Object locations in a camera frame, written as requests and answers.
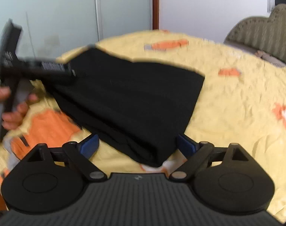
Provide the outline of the frosted glass sliding door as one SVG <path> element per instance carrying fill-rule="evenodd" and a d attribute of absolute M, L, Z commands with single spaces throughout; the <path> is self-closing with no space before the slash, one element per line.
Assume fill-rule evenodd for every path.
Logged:
<path fill-rule="evenodd" d="M 23 28 L 17 55 L 56 58 L 104 38 L 150 30 L 152 0 L 0 0 L 0 35 Z"/>

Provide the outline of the olive green padded headboard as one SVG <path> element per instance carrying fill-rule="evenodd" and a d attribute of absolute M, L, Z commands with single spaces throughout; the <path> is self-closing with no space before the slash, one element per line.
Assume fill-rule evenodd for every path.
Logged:
<path fill-rule="evenodd" d="M 275 6 L 269 17 L 238 22 L 226 41 L 264 51 L 286 64 L 286 4 Z"/>

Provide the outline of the black cloth garment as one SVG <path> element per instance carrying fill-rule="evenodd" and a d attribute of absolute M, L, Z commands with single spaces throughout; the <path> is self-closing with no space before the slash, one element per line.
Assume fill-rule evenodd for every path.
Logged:
<path fill-rule="evenodd" d="M 131 62 L 92 47 L 70 61 L 75 76 L 42 81 L 76 124 L 136 162 L 159 167 L 177 149 L 203 86 L 195 71 Z"/>

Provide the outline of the brown wooden door frame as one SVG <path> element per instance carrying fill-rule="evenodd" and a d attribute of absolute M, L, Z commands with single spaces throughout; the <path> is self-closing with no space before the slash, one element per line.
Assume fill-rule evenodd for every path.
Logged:
<path fill-rule="evenodd" d="M 153 30 L 159 29 L 159 0 L 153 0 Z"/>

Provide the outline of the yellow carrot print quilt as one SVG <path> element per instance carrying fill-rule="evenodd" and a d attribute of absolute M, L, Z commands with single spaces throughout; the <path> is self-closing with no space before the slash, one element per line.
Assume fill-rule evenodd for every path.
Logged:
<path fill-rule="evenodd" d="M 196 70 L 205 81 L 185 134 L 195 141 L 227 147 L 239 143 L 271 176 L 275 194 L 268 211 L 286 221 L 286 67 L 277 68 L 251 54 L 207 39 L 166 31 L 143 31 L 104 39 L 99 49 L 131 61 L 168 62 Z M 90 132 L 72 124 L 51 97 L 41 97 L 21 127 L 0 143 L 0 185 L 34 146 L 34 141 L 81 141 Z M 159 168 L 139 164 L 101 141 L 90 158 L 107 175 L 165 173 L 185 162 L 176 151 Z"/>

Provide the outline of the beige striped pillow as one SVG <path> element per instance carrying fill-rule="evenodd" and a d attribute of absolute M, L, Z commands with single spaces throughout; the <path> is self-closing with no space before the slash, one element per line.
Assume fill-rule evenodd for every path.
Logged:
<path fill-rule="evenodd" d="M 279 59 L 269 55 L 268 53 L 261 51 L 261 50 L 257 50 L 255 52 L 255 56 L 269 62 L 270 64 L 272 64 L 273 66 L 277 67 L 277 68 L 284 68 L 286 67 L 286 64 L 283 63 L 282 61 L 280 61 Z"/>

